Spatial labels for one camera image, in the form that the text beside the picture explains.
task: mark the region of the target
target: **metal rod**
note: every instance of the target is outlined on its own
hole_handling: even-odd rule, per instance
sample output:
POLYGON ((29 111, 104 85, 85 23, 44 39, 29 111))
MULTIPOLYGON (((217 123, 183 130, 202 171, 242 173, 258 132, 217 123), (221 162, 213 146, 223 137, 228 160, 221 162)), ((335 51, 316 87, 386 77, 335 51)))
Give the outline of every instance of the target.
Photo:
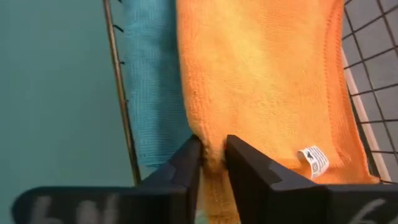
POLYGON ((103 0, 103 3, 105 10, 105 18, 106 18, 106 30, 108 32, 109 47, 111 48, 112 64, 116 79, 116 88, 118 91, 119 107, 122 116, 124 135, 126 137, 127 150, 129 153, 134 183, 135 185, 138 185, 141 182, 141 175, 139 172, 139 167, 137 163, 137 154, 136 154, 136 149, 134 148, 134 141, 132 138, 132 132, 130 127, 130 120, 127 112, 126 94, 124 92, 118 48, 116 47, 116 40, 113 30, 111 5, 109 0, 103 0))
POLYGON ((375 88, 373 90, 362 91, 360 93, 352 94, 351 96, 359 96, 359 95, 362 95, 362 94, 372 93, 374 91, 385 90, 385 89, 392 88, 392 87, 395 87, 395 86, 398 86, 398 83, 394 83, 394 84, 391 84, 391 85, 388 85, 388 86, 383 86, 383 87, 380 87, 380 88, 375 88))
POLYGON ((381 153, 381 154, 394 154, 394 152, 390 152, 390 151, 375 151, 375 150, 372 150, 371 151, 372 153, 381 153))

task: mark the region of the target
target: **drying rack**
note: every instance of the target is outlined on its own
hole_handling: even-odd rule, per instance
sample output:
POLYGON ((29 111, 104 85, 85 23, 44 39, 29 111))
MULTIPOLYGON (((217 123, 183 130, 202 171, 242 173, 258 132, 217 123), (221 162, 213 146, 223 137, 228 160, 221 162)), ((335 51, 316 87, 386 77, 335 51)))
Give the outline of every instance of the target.
MULTIPOLYGON (((136 150, 134 148, 134 140, 132 137, 132 131, 131 131, 131 126, 130 126, 130 122, 129 122, 128 112, 127 112, 127 99, 126 99, 126 94, 125 94, 124 86, 123 86, 123 76, 121 74, 121 67, 124 65, 124 62, 122 62, 119 58, 119 53, 118 53, 118 48, 117 48, 117 43, 116 43, 116 38, 115 38, 116 32, 120 32, 121 34, 123 34, 124 30, 121 26, 119 26, 118 24, 115 24, 113 22, 113 15, 111 12, 111 1, 115 1, 115 2, 122 4, 122 0, 103 0, 103 4, 104 4, 104 10, 105 10, 106 27, 107 27, 108 38, 109 38, 109 46, 111 48, 111 56, 112 56, 112 63, 113 63, 113 68, 114 68, 114 75, 115 75, 115 79, 116 79, 116 87, 117 87, 117 91, 118 91, 119 107, 120 107, 120 112, 121 112, 122 121, 123 121, 124 135, 126 138, 127 150, 129 153, 129 158, 130 158, 130 163, 131 163, 131 167, 132 167, 132 173, 134 176, 134 181, 136 184, 138 184, 141 181, 141 175, 140 175, 139 166, 137 164, 136 150)), ((359 0, 348 0, 345 2, 345 5, 349 4, 351 1, 359 1, 359 0)), ((380 9, 383 13, 379 17, 373 19, 372 21, 368 22, 367 24, 363 25, 362 27, 360 27, 359 29, 356 29, 356 30, 353 30, 353 26, 351 25, 350 19, 348 17, 346 9, 345 9, 345 14, 349 21, 351 33, 344 36, 343 40, 350 36, 353 36, 355 39, 357 48, 359 49, 359 54, 361 56, 360 61, 358 61, 354 64, 351 64, 351 65, 348 65, 345 60, 344 70, 345 70, 347 84, 349 87, 351 87, 349 89, 356 88, 356 85, 353 81, 352 74, 349 70, 351 67, 363 63, 365 66, 367 78, 371 84, 369 73, 368 73, 368 70, 366 69, 365 62, 367 60, 371 60, 372 58, 377 57, 378 55, 381 55, 388 51, 395 51, 395 53, 398 55, 398 50, 397 50, 398 45, 394 41, 391 28, 389 27, 389 24, 386 20, 386 15, 392 11, 397 10, 398 5, 394 6, 393 8, 389 9, 388 11, 382 10, 382 5, 381 5, 380 0, 377 0, 377 5, 378 5, 378 7, 380 7, 380 9), (390 49, 387 49, 387 50, 380 52, 376 55, 373 55, 371 57, 365 58, 365 57, 363 57, 361 50, 359 48, 358 41, 356 39, 356 32, 371 25, 373 22, 377 21, 378 19, 382 19, 386 23, 391 41, 394 45, 390 49)), ((377 100, 376 92, 379 90, 386 89, 386 88, 393 88, 395 86, 398 86, 398 83, 393 83, 391 85, 384 86, 382 88, 373 88, 373 86, 372 86, 372 89, 369 91, 350 94, 351 105, 353 105, 353 112, 354 112, 354 117, 355 117, 356 124, 358 127, 359 135, 362 140, 364 150, 365 150, 365 153, 368 158, 369 171, 372 175, 380 177, 381 183, 383 183, 383 184, 398 184, 396 182, 391 181, 391 179, 389 178, 388 172, 385 168, 385 165, 383 164, 384 161, 381 159, 381 156, 380 156, 380 154, 393 154, 396 156, 396 160, 398 163, 398 153, 397 153, 398 151, 394 147, 394 143, 392 140, 392 134, 389 132, 389 130, 387 128, 388 122, 398 121, 398 119, 386 119, 382 115, 381 106, 377 100), (366 117, 366 112, 364 112, 363 104, 362 104, 361 100, 358 99, 356 96, 361 96, 366 93, 372 93, 374 95, 374 97, 376 99, 376 103, 377 103, 377 108, 381 114, 380 120, 368 121, 367 119, 365 119, 365 121, 363 121, 364 120, 363 118, 366 117), (384 125, 384 127, 387 131, 387 136, 388 136, 389 142, 392 146, 392 151, 383 151, 383 150, 378 149, 377 146, 375 146, 375 144, 377 145, 377 143, 375 143, 374 134, 373 134, 371 128, 369 129, 369 126, 366 126, 367 124, 373 124, 373 123, 382 123, 384 125)))

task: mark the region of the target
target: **care label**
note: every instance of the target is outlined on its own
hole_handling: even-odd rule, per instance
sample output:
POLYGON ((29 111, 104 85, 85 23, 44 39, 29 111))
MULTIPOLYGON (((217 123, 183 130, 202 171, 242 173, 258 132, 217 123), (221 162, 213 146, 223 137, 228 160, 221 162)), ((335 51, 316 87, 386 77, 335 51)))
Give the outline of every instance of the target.
POLYGON ((316 146, 306 147, 300 150, 299 157, 304 157, 311 166, 311 179, 322 175, 329 167, 329 160, 316 146))

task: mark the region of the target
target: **wire rack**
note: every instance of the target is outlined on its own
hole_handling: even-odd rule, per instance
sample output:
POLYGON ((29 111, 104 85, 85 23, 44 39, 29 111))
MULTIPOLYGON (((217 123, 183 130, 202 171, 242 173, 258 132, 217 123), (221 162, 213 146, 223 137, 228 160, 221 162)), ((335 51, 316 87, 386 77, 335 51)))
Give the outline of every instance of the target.
MULTIPOLYGON (((138 184, 141 181, 141 175, 140 175, 140 170, 139 166, 137 164, 137 156, 136 156, 136 151, 134 148, 134 140, 132 138, 132 132, 131 132, 131 127, 130 127, 130 122, 129 122, 129 117, 128 117, 128 112, 127 112, 127 100, 126 100, 126 94, 124 91, 124 86, 123 86, 123 76, 121 74, 121 66, 124 65, 123 61, 120 61, 119 59, 119 53, 118 53, 118 48, 116 44, 116 38, 115 38, 115 32, 119 32, 120 34, 123 34, 124 30, 122 26, 119 26, 118 24, 113 23, 113 17, 112 17, 112 12, 111 12, 111 3, 110 1, 112 0, 103 0, 104 4, 104 10, 105 10, 105 18, 106 18, 106 26, 107 26, 107 31, 108 31, 108 38, 109 38, 109 46, 111 48, 111 56, 112 56, 112 63, 114 67, 114 75, 116 78, 116 86, 118 90, 118 99, 119 99, 119 107, 121 111, 121 116, 123 120, 123 127, 124 127, 124 133, 125 133, 125 138, 126 138, 126 143, 127 143, 127 150, 129 153, 129 158, 131 162, 131 167, 132 167, 132 173, 134 176, 134 181, 136 184, 138 184)), ((374 84, 374 80, 372 79, 372 75, 369 72, 369 65, 367 62, 371 61, 374 58, 378 58, 384 54, 388 54, 389 52, 394 52, 395 57, 397 57, 396 63, 398 64, 398 31, 395 29, 398 29, 398 25, 396 28, 392 28, 394 26, 391 26, 391 20, 388 19, 389 15, 393 15, 393 13, 398 12, 398 1, 397 0, 347 0, 345 1, 345 24, 344 24, 344 30, 347 32, 343 34, 342 40, 343 40, 343 45, 344 45, 344 51, 347 54, 346 47, 345 47, 345 42, 347 40, 353 40, 354 42, 354 49, 358 51, 357 55, 357 60, 352 60, 350 55, 347 54, 347 62, 345 64, 344 70, 345 73, 349 73, 349 75, 354 76, 353 80, 353 85, 356 86, 357 80, 355 79, 355 72, 352 71, 352 69, 358 65, 363 65, 364 67, 364 72, 365 72, 365 77, 367 79, 367 82, 369 83, 369 89, 364 90, 364 91, 358 91, 355 90, 353 91, 352 88, 349 86, 349 95, 351 98, 351 104, 353 105, 353 111, 354 111, 354 117, 358 126, 358 131, 359 135, 361 137, 361 140, 363 142, 364 148, 365 148, 365 153, 368 157, 368 164, 369 164, 369 171, 372 173, 372 175, 378 176, 381 178, 381 183, 382 184, 398 184, 398 180, 392 181, 390 178, 389 173, 394 172, 398 173, 398 169, 394 170, 391 167, 387 167, 385 170, 380 170, 380 167, 385 167, 385 162, 383 159, 375 159, 377 158, 377 155, 393 155, 395 157, 395 163, 398 167, 398 153, 397 153, 397 146, 394 144, 398 144, 398 131, 396 134, 391 133, 390 130, 390 125, 394 124, 395 126, 398 126, 398 117, 391 118, 390 116, 385 115, 385 111, 383 109, 383 103, 380 102, 378 92, 381 92, 386 89, 393 89, 397 88, 397 94, 398 94, 398 82, 396 83, 388 83, 387 85, 384 86, 376 86, 374 84), (369 2, 373 2, 374 10, 379 11, 379 14, 376 14, 374 17, 370 19, 365 19, 363 20, 364 22, 360 25, 356 22, 358 14, 363 14, 363 12, 352 12, 352 6, 354 4, 366 4, 369 2), (386 27, 387 30, 387 39, 391 43, 391 46, 381 49, 380 51, 377 51, 376 53, 369 54, 366 50, 364 49, 363 43, 361 43, 361 33, 366 30, 367 28, 371 27, 375 23, 379 23, 380 21, 383 22, 383 24, 386 27), (367 111, 364 111, 364 108, 361 108, 360 106, 357 106, 358 100, 361 101, 361 98, 364 95, 371 94, 373 98, 375 99, 375 104, 376 104, 376 109, 378 110, 380 117, 379 119, 372 119, 369 120, 368 117, 366 116, 367 111), (369 135, 369 125, 372 124, 382 124, 383 128, 385 129, 385 132, 387 134, 387 143, 390 145, 391 150, 383 150, 377 147, 377 143, 375 146, 374 142, 369 143, 369 139, 375 138, 374 136, 369 135)))
MULTIPOLYGON (((398 93, 398 70, 394 71, 391 68, 398 65, 398 27, 393 26, 394 21, 398 20, 397 13, 398 1, 396 0, 349 0, 345 2, 345 22, 343 25, 346 33, 343 33, 343 48, 349 57, 344 70, 356 77, 355 82, 357 85, 363 86, 361 83, 368 84, 367 88, 361 87, 363 91, 355 91, 349 88, 351 102, 355 98, 363 100, 369 98, 369 96, 373 99, 363 102, 366 108, 365 114, 377 113, 379 116, 360 118, 356 113, 356 121, 368 155, 369 170, 373 175, 381 177, 381 182, 385 184, 396 184, 398 181, 396 179, 394 181, 391 180, 391 176, 396 175, 398 172, 395 168, 396 164, 398 164, 396 146, 398 144, 398 133, 392 133, 391 131, 394 125, 398 126, 398 116, 396 116, 396 113, 390 113, 391 110, 398 111, 398 104, 394 103, 394 101, 398 101, 396 99, 397 96, 395 96, 398 93), (391 62, 379 63, 379 65, 375 66, 375 62, 383 60, 386 55, 390 58, 388 61, 391 60, 391 62), (382 76, 382 74, 386 74, 385 71, 388 71, 389 77, 382 76), (380 85, 378 84, 380 79, 397 81, 380 85), (373 124, 380 124, 383 127, 386 138, 375 138, 371 134, 364 133, 364 128, 372 129, 373 124), (376 146, 369 146, 369 140, 375 140, 376 146), (389 150, 379 148, 377 146, 379 143, 387 146, 389 150), (388 164, 383 161, 385 155, 393 155, 394 164, 391 164, 391 162, 388 164), (375 157, 377 156, 381 160, 375 162, 375 157), (377 170, 380 166, 386 166, 387 168, 387 174, 384 174, 384 177, 382 172, 377 170)), ((354 109, 360 110, 355 103, 353 105, 355 105, 354 109)))

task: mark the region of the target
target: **teal towel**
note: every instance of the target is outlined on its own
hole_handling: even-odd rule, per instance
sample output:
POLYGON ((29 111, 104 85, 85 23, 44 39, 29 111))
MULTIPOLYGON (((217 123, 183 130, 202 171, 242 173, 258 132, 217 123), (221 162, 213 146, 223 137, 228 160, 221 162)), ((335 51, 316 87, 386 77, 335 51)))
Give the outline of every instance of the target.
POLYGON ((175 0, 125 0, 127 97, 140 165, 158 166, 192 135, 183 107, 175 0))

